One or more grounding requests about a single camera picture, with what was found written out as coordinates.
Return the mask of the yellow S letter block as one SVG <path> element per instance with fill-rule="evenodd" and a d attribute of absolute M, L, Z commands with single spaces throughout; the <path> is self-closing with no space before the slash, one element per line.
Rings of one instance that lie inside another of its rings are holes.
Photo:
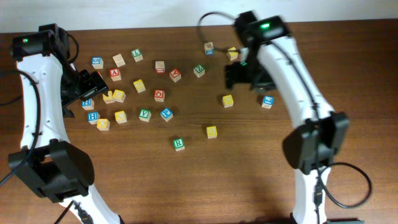
<path fill-rule="evenodd" d="M 208 139 L 213 139 L 218 136 L 217 128 L 216 126 L 209 126 L 206 128 L 206 134 Z"/>

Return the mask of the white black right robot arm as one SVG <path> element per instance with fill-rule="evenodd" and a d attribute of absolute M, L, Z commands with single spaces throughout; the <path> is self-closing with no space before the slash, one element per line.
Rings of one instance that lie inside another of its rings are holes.
<path fill-rule="evenodd" d="M 290 221 L 328 223 L 326 183 L 349 119 L 335 112 L 320 93 L 281 17 L 260 20 L 248 11 L 234 19 L 233 27 L 243 47 L 240 62 L 225 67 L 226 87 L 248 83 L 255 90 L 278 90 L 292 120 L 294 130 L 282 142 L 295 174 Z"/>

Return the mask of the yellow E letter block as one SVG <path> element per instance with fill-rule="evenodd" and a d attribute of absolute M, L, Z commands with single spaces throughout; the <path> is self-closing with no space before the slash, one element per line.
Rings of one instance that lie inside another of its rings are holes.
<path fill-rule="evenodd" d="M 234 105 L 234 100 L 232 95 L 225 95 L 222 97 L 222 103 L 225 108 L 232 107 Z"/>

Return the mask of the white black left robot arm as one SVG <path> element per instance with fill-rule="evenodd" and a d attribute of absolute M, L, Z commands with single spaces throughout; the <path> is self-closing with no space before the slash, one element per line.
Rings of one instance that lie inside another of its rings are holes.
<path fill-rule="evenodd" d="M 64 120 L 68 106 L 108 86 L 98 72 L 78 71 L 70 54 L 72 36 L 56 24 L 15 37 L 11 54 L 21 77 L 24 130 L 19 152 L 8 156 L 11 174 L 40 198 L 72 212 L 82 223 L 121 223 L 97 191 L 93 163 L 73 146 Z"/>

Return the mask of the green R letter block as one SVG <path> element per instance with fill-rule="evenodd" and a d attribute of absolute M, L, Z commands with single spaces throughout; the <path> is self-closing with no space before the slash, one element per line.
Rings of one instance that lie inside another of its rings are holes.
<path fill-rule="evenodd" d="M 174 139 L 173 145 L 177 152 L 185 149 L 185 143 L 182 138 Z"/>

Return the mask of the green Z letter block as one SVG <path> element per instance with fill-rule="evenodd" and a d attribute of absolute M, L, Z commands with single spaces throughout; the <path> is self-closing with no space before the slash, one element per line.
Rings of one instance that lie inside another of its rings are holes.
<path fill-rule="evenodd" d="M 203 65 L 197 65 L 193 68 L 194 74 L 200 78 L 205 74 L 205 67 Z"/>

